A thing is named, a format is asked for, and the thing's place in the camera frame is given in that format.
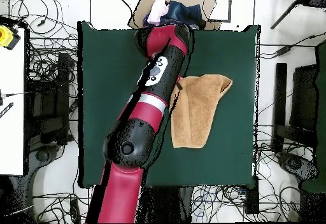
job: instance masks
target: dark green tabletop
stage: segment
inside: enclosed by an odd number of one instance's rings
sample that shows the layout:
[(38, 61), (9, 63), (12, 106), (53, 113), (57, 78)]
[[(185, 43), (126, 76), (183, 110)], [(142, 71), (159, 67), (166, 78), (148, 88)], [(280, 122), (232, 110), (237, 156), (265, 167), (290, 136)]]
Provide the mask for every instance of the dark green tabletop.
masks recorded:
[[(103, 141), (125, 106), (144, 57), (134, 44), (135, 31), (97, 31), (85, 22), (78, 31), (82, 59), (83, 116), (79, 123), (84, 187), (99, 183), (104, 165)], [(150, 167), (148, 185), (236, 185), (252, 183), (253, 114), (258, 26), (246, 32), (195, 31), (187, 76), (222, 74), (233, 80), (218, 103), (204, 148), (173, 148), (168, 123), (162, 150)], [(185, 59), (183, 71), (189, 57)], [(151, 157), (155, 155), (155, 143)]]
[(302, 189), (311, 193), (326, 193), (326, 41), (316, 46), (315, 52), (318, 68), (316, 78), (318, 108), (315, 162), (319, 170), (319, 175), (316, 179), (304, 181)]

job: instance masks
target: red robot arm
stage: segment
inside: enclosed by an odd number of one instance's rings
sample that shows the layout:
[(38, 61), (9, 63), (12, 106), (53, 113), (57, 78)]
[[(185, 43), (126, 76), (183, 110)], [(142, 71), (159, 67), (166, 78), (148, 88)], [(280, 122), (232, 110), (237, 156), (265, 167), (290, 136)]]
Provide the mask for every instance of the red robot arm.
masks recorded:
[(134, 223), (146, 164), (164, 110), (188, 52), (186, 25), (136, 32), (138, 49), (149, 59), (137, 89), (104, 142), (101, 184), (94, 189), (86, 223)]

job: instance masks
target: orange towel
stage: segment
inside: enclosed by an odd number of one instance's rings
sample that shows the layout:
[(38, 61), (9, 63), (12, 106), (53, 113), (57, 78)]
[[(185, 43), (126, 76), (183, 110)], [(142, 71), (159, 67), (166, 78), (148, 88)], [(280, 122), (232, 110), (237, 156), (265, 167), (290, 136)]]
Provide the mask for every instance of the orange towel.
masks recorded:
[[(232, 80), (218, 74), (181, 78), (182, 86), (171, 114), (171, 135), (174, 148), (202, 148), (208, 139), (217, 103), (232, 85)], [(175, 86), (170, 109), (178, 95)]]

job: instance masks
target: circular button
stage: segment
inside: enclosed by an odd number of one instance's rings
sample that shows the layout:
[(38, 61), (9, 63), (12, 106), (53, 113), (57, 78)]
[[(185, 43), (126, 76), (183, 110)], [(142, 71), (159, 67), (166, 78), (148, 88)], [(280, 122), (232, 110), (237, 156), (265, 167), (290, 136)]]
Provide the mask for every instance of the circular button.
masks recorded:
[(44, 151), (44, 150), (39, 150), (38, 153), (36, 154), (36, 158), (40, 161), (40, 162), (46, 162), (47, 160), (50, 159), (50, 153), (48, 151)]
[(121, 152), (124, 155), (130, 155), (134, 151), (134, 145), (131, 142), (124, 142), (121, 145)]
[(302, 166), (302, 162), (301, 162), (301, 160), (290, 159), (290, 160), (288, 160), (288, 166), (289, 166), (290, 168), (293, 168), (293, 169), (295, 169), (295, 170), (298, 170), (298, 169), (301, 168), (301, 166)]
[(160, 73), (160, 68), (155, 66), (153, 69), (150, 70), (150, 76), (155, 76)]

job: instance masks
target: white cloth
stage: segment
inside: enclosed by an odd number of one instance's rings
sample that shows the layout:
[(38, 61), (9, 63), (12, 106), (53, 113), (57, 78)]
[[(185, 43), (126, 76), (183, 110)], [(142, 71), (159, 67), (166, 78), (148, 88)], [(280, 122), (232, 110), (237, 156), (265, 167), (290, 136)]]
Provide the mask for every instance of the white cloth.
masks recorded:
[(169, 5), (166, 6), (166, 0), (155, 0), (147, 22), (152, 25), (160, 25), (161, 16), (167, 14), (168, 11)]

